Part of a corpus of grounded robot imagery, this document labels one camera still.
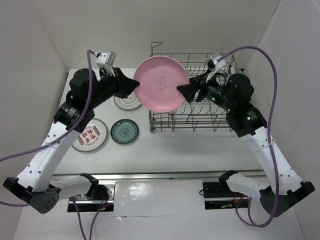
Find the pink plate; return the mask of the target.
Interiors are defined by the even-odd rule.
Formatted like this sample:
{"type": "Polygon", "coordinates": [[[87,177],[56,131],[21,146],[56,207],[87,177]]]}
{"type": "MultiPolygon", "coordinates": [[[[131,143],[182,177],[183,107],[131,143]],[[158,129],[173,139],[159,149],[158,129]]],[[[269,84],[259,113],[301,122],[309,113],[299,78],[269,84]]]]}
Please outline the pink plate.
{"type": "Polygon", "coordinates": [[[177,87],[189,84],[189,77],[185,68],[171,57],[158,55],[144,60],[133,79],[139,82],[135,96],[150,111],[171,112],[185,101],[177,87]]]}

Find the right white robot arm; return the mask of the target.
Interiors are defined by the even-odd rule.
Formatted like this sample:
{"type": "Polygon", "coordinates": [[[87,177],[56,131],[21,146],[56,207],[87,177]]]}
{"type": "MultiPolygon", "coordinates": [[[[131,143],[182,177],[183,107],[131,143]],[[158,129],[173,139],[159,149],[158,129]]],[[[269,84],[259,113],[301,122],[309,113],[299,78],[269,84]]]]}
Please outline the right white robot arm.
{"type": "Polygon", "coordinates": [[[226,121],[257,158],[268,179],[260,182],[230,170],[218,180],[218,190],[223,196],[233,192],[260,201],[264,210],[279,217],[295,204],[315,191],[310,181],[299,177],[275,143],[261,112],[251,104],[254,87],[241,73],[232,74],[227,82],[219,84],[206,75],[190,79],[189,84],[177,86],[188,103],[207,99],[226,111],[226,121]]]}

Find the white plate green rim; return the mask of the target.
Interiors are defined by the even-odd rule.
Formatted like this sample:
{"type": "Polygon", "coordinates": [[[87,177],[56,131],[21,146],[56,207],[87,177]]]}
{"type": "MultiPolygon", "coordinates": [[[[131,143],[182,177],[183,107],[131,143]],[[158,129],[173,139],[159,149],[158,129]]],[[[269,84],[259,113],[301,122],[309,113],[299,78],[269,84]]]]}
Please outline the white plate green rim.
{"type": "Polygon", "coordinates": [[[113,97],[114,104],[123,111],[133,111],[141,106],[134,93],[131,93],[127,98],[113,97]]]}

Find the teal blue floral plate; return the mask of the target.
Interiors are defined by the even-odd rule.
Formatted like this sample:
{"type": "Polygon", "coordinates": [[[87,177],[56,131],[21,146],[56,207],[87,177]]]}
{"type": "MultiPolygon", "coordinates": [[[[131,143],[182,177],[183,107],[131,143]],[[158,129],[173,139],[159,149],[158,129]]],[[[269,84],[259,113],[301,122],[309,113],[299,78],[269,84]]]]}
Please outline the teal blue floral plate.
{"type": "Polygon", "coordinates": [[[111,138],[120,145],[133,143],[138,138],[139,133],[139,126],[131,119],[116,121],[110,130],[111,138]]]}

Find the white plate red characters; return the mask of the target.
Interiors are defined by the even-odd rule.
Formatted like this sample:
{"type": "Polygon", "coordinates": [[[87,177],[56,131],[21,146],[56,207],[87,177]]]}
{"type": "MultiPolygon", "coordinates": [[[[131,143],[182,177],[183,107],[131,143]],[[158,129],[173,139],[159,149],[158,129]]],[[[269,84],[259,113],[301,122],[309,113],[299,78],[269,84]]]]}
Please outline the white plate red characters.
{"type": "Polygon", "coordinates": [[[71,146],[79,152],[92,152],[101,147],[107,137],[106,124],[98,118],[93,118],[71,146]]]}

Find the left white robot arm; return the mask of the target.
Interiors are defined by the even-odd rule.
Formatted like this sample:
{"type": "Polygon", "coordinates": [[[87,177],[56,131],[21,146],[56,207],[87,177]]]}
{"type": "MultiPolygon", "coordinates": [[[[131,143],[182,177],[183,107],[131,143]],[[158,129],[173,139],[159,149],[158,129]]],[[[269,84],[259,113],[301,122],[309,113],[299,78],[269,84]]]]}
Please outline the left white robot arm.
{"type": "Polygon", "coordinates": [[[100,68],[100,79],[97,79],[93,70],[77,70],[41,147],[22,172],[4,181],[5,189],[40,214],[51,211],[60,200],[78,195],[88,200],[97,197],[99,181],[88,173],[63,180],[53,180],[52,176],[68,149],[94,118],[94,108],[114,96],[126,98],[140,85],[118,67],[113,72],[110,75],[100,68]]]}

